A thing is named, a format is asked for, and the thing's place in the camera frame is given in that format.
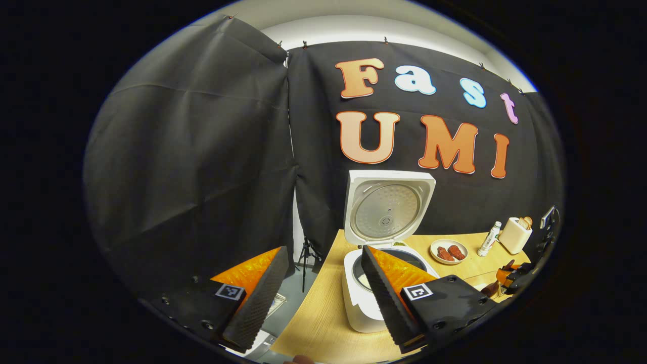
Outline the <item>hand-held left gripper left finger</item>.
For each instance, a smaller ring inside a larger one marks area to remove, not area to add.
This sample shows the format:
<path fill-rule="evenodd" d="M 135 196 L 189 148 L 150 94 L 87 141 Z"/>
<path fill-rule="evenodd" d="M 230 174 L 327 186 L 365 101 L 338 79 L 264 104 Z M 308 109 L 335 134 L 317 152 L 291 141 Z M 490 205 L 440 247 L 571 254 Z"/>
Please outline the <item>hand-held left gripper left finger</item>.
<path fill-rule="evenodd" d="M 144 304 L 198 341 L 236 352 L 251 349 L 289 268 L 276 247 L 210 279 L 164 288 Z"/>

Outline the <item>white toaster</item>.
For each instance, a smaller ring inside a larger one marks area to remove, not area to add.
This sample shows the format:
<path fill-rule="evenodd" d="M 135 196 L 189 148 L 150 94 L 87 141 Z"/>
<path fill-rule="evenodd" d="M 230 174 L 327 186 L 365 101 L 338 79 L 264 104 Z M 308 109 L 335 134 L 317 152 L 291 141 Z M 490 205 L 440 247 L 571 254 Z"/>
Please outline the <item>white toaster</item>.
<path fill-rule="evenodd" d="M 498 240 L 510 254 L 518 254 L 524 248 L 532 234 L 518 224 L 519 217 L 509 217 Z"/>

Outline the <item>black tripod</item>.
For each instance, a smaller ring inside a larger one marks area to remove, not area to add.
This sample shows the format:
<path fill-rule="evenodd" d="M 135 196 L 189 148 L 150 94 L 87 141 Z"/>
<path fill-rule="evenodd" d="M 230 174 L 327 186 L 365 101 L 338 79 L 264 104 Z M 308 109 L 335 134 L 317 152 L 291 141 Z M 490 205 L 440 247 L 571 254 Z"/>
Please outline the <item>black tripod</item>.
<path fill-rule="evenodd" d="M 302 279 L 301 279 L 301 292 L 305 293 L 305 285 L 306 285 L 306 266 L 309 258 L 313 258 L 314 262 L 321 262 L 322 261 L 322 255 L 317 251 L 317 249 L 314 247 L 314 245 L 309 241 L 309 238 L 304 235 L 303 237 L 303 245 L 301 247 L 301 254 L 300 258 L 297 262 L 297 265 L 300 263 L 301 264 L 301 271 L 302 271 Z"/>

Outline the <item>white rice cooker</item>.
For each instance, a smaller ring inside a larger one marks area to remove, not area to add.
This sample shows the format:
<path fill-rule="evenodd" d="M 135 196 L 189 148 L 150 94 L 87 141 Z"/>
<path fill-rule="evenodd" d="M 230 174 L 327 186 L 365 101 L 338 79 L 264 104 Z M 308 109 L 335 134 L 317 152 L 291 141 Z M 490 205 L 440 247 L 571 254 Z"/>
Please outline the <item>white rice cooker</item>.
<path fill-rule="evenodd" d="M 421 254 L 404 243 L 421 224 L 434 189 L 435 179 L 426 172 L 349 171 L 344 236 L 354 250 L 344 257 L 342 287 L 352 329 L 360 333 L 386 329 L 361 265 L 363 246 L 384 250 L 438 277 Z"/>

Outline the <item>white drink bottle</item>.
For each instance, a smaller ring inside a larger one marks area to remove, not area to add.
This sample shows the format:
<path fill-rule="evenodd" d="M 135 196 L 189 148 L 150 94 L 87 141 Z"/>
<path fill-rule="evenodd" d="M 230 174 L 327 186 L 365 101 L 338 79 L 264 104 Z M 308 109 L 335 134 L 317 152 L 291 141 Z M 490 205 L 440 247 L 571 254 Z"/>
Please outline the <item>white drink bottle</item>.
<path fill-rule="evenodd" d="M 492 247 L 494 246 L 494 243 L 498 240 L 500 230 L 501 230 L 501 221 L 495 221 L 487 237 L 483 241 L 483 244 L 481 244 L 481 246 L 477 251 L 477 254 L 480 257 L 487 256 L 490 249 L 492 249 Z"/>

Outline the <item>cream round plate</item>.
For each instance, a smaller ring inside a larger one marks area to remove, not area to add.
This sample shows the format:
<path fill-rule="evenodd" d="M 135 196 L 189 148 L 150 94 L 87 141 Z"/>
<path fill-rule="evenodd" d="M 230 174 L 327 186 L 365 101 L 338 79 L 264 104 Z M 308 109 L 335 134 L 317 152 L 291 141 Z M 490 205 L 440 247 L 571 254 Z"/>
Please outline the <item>cream round plate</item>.
<path fill-rule="evenodd" d="M 456 259 L 455 259 L 455 261 L 454 261 L 454 262 L 447 262 L 447 261 L 445 261 L 445 260 L 441 260 L 441 259 L 439 259 L 439 258 L 437 257 L 437 247 L 442 246 L 442 247 L 444 247 L 444 248 L 447 250 L 447 249 L 448 249 L 448 247 L 450 247 L 450 246 L 452 246 L 452 245 L 456 245 L 456 246 L 459 246 L 459 247 L 460 247 L 460 250 L 461 250 L 461 251 L 463 252 L 463 254 L 466 256 L 466 258 L 465 258 L 464 260 L 459 261 L 459 260 L 456 260 Z M 461 243 L 460 243 L 460 242 L 458 242 L 458 241 L 455 241 L 455 240 L 452 240 L 452 239 L 448 239 L 448 238 L 441 238 L 441 239 L 438 239 L 438 240 L 433 241 L 433 242 L 431 243 L 431 245 L 430 245 L 429 252 L 430 252 L 430 255 L 432 256 L 432 258 L 434 258 L 437 262 L 439 262 L 439 263 L 443 263 L 443 264 L 446 264 L 446 265 L 456 265 L 456 264 L 458 264 L 458 263 L 464 262 L 464 261 L 467 259 L 467 256 L 469 255 L 469 251 L 468 251 L 468 249 L 467 249 L 463 244 L 461 244 Z"/>

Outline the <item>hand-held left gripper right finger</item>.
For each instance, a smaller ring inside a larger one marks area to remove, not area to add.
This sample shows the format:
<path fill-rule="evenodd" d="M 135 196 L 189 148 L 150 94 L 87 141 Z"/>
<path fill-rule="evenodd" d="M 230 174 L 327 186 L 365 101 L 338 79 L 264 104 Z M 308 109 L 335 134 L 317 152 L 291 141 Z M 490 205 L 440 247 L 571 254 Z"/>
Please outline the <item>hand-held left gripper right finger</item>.
<path fill-rule="evenodd" d="M 497 307 L 455 275 L 435 278 L 372 246 L 362 249 L 362 268 L 402 354 L 442 348 L 472 331 Z"/>

